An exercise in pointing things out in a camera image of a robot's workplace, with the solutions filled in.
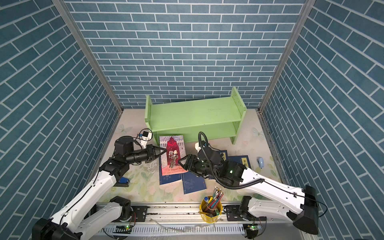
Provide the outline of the red pink Hamlet book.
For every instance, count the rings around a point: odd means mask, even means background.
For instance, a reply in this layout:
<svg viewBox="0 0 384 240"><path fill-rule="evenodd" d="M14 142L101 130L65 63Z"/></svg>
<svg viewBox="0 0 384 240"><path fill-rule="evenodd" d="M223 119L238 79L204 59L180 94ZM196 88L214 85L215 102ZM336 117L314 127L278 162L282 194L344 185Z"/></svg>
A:
<svg viewBox="0 0 384 240"><path fill-rule="evenodd" d="M186 156L184 136L160 136L159 140L160 147L166 149L160 158L162 176L186 173L187 171L179 164L179 160Z"/></svg>

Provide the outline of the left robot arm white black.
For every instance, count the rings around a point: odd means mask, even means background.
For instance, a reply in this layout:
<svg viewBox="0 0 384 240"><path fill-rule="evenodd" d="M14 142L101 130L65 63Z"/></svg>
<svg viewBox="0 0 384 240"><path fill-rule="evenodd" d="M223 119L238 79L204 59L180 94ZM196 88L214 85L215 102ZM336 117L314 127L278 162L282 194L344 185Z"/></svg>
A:
<svg viewBox="0 0 384 240"><path fill-rule="evenodd" d="M113 221L128 222L135 218L131 201L114 197L101 210L86 215L136 163L150 163L166 153L165 148L147 145L134 149L137 141L123 136L115 141L113 155L104 162L96 176L61 210L49 219L41 218L32 228L33 240L88 240Z"/></svg>

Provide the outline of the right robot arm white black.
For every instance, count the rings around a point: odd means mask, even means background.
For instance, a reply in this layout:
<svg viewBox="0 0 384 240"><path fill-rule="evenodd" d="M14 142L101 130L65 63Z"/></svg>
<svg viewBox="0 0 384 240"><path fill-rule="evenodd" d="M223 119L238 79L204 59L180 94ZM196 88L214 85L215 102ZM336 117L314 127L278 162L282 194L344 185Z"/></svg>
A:
<svg viewBox="0 0 384 240"><path fill-rule="evenodd" d="M218 165L201 160L196 155L187 155L180 160L184 170L199 177L212 177L222 187L230 190L246 189L273 200L283 207L279 214L292 221L293 225L308 234L319 234L319 202L316 189L288 186L268 179L243 164L222 160Z"/></svg>

